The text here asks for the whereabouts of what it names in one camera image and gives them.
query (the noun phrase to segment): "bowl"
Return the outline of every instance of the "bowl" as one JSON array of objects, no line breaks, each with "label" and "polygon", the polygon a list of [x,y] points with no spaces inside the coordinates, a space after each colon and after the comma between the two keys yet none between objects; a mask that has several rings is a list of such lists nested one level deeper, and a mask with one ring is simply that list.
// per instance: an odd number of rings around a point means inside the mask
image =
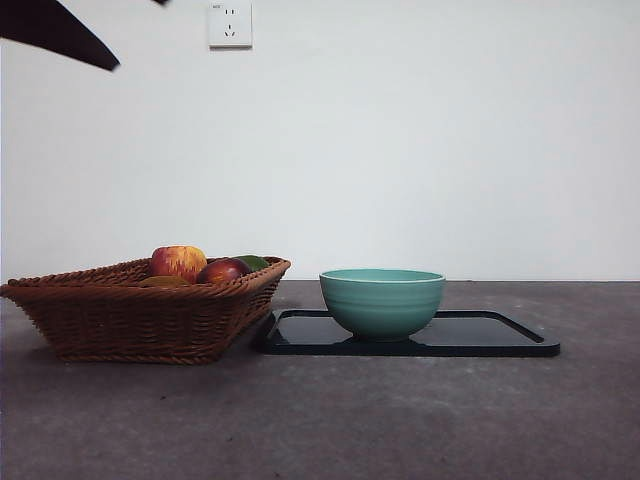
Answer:
[{"label": "bowl", "polygon": [[417,270],[358,268],[320,274],[331,316],[358,339],[405,340],[438,311],[444,276]]}]

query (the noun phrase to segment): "brown wicker basket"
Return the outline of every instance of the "brown wicker basket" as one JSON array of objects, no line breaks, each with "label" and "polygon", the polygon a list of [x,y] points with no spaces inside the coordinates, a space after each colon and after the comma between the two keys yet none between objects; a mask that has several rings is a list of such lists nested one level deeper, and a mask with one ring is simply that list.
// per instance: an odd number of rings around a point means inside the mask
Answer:
[{"label": "brown wicker basket", "polygon": [[148,276],[145,258],[9,280],[0,296],[29,315],[61,360],[203,364],[269,312],[291,263],[266,259],[268,267],[221,284],[136,286]]}]

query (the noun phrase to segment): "outlet faceplate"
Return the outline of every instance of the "outlet faceplate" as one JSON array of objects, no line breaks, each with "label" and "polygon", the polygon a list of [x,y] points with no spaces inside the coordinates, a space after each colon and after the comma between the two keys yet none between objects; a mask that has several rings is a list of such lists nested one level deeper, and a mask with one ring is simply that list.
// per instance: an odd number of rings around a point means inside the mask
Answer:
[{"label": "outlet faceplate", "polygon": [[209,5],[209,48],[251,48],[251,2],[219,1]]}]

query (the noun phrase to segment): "green fruit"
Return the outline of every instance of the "green fruit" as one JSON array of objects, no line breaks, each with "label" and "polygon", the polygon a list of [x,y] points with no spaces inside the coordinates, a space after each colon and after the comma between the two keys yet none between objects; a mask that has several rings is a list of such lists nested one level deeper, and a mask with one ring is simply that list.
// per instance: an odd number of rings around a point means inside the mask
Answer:
[{"label": "green fruit", "polygon": [[249,268],[252,272],[257,272],[258,270],[262,270],[263,268],[269,266],[269,262],[267,262],[262,257],[258,257],[257,255],[240,255],[239,257],[234,258],[238,258],[249,265]]}]

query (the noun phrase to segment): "apple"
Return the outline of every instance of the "apple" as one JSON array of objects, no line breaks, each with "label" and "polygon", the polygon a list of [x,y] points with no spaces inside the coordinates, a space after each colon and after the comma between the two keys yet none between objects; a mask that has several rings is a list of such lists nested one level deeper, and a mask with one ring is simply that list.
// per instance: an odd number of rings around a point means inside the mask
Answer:
[{"label": "apple", "polygon": [[189,283],[196,283],[198,272],[207,265],[202,250],[189,246],[156,248],[149,261],[151,276],[176,275]]},{"label": "apple", "polygon": [[204,267],[196,278],[196,283],[229,282],[251,273],[251,267],[239,258],[221,258]]}]

